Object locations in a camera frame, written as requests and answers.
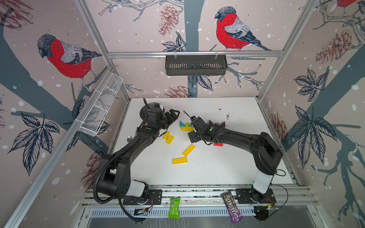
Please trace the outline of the yellow block bottom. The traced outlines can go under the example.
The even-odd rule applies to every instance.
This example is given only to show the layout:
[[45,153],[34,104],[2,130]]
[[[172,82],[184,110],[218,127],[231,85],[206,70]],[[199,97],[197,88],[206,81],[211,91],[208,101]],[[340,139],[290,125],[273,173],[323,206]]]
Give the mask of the yellow block bottom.
[[172,159],[172,163],[173,165],[187,163],[187,158],[186,157],[174,158]]

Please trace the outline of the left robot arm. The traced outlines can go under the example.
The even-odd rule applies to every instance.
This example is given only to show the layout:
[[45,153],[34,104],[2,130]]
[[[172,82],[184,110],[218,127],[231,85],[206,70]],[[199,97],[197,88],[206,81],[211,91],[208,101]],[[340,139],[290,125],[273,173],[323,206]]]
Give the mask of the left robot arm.
[[180,111],[171,109],[168,112],[159,103],[147,103],[141,108],[141,124],[136,128],[134,138],[114,154],[104,155],[99,162],[98,171],[93,185],[93,197],[99,204],[111,200],[134,197],[143,203],[148,201],[148,184],[131,180],[131,165],[140,153],[150,146],[157,138],[165,135],[161,130],[168,130],[174,123]]

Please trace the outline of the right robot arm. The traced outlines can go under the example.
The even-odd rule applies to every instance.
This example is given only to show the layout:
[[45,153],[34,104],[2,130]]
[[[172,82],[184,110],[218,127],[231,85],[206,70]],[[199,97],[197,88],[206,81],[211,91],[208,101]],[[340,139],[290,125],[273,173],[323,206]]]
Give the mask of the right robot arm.
[[257,171],[255,181],[249,191],[249,200],[254,203],[262,203],[267,199],[272,179],[277,174],[277,168],[283,157],[282,150],[274,142],[272,137],[262,132],[257,134],[245,134],[229,130],[224,127],[208,127],[193,130],[188,133],[191,143],[204,141],[206,144],[228,144],[252,154]]

